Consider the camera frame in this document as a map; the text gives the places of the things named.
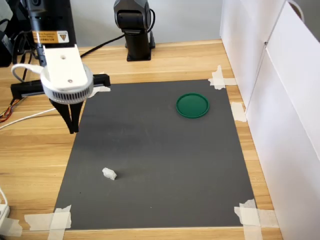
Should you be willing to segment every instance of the green lid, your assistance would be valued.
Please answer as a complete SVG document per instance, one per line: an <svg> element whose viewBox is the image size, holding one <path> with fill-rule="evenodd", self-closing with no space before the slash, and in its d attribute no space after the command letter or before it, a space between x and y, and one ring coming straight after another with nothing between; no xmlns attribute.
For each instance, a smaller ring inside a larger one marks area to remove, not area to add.
<svg viewBox="0 0 320 240"><path fill-rule="evenodd" d="M188 119L196 119L204 116L209 110L208 99L198 93L187 93L176 101L176 110Z"/></svg>

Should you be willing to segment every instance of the wooden table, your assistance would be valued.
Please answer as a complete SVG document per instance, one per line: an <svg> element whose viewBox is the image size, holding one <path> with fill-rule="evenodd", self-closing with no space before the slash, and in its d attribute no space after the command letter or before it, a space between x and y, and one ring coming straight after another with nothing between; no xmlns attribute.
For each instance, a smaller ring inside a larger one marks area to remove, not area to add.
<svg viewBox="0 0 320 240"><path fill-rule="evenodd" d="M158 44L151 61L127 62L126 59L124 47L111 46L97 50L83 61L93 73L110 75L111 84L209 79L218 65L225 78L234 78L221 40ZM27 75L27 80L34 79L39 77ZM0 109L5 109L11 101L10 84L16 82L10 68L0 68ZM230 102L243 102L237 86L226 88ZM16 107L8 122L51 108L45 95L28 97ZM257 206L272 210L248 123L236 121L236 128ZM0 186L11 207L10 218L20 220L22 239L45 240L47 232L28 231L24 215L54 211L75 134L69 134L62 118L53 111L0 130L0 139ZM262 234L265 240L282 239L277 228L264 228ZM66 231L64 239L242 240L244 232L242 227L83 230Z"/></svg>

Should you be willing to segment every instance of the yellow label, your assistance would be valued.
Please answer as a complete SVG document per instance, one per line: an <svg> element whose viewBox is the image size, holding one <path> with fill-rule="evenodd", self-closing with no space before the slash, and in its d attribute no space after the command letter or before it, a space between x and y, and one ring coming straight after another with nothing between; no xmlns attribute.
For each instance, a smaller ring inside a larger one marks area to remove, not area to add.
<svg viewBox="0 0 320 240"><path fill-rule="evenodd" d="M67 31L32 31L36 44L63 44L69 42Z"/></svg>

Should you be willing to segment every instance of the robotic arm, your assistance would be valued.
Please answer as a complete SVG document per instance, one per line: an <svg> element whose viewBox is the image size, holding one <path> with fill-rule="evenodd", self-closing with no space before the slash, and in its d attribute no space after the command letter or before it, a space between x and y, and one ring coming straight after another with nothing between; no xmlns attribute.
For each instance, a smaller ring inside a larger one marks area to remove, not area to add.
<svg viewBox="0 0 320 240"><path fill-rule="evenodd" d="M82 63L77 47L70 0L26 0L32 35L40 66L15 64L40 75L40 80L12 84L14 98L21 99L45 93L58 110L71 134L79 131L83 102L93 87L110 86L106 74L93 75ZM155 47L152 32L150 43L151 10L147 0L117 0L115 20L124 32L128 61L151 59Z"/></svg>

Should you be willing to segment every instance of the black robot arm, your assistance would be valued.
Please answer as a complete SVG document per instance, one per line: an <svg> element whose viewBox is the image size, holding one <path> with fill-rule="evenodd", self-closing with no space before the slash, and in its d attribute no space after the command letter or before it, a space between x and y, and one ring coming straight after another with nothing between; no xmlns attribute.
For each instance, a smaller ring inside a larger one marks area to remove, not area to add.
<svg viewBox="0 0 320 240"><path fill-rule="evenodd" d="M151 31L155 22L155 12L150 9L148 0L116 0L114 18L125 36L128 48L128 61L151 60L151 49L156 47Z"/></svg>

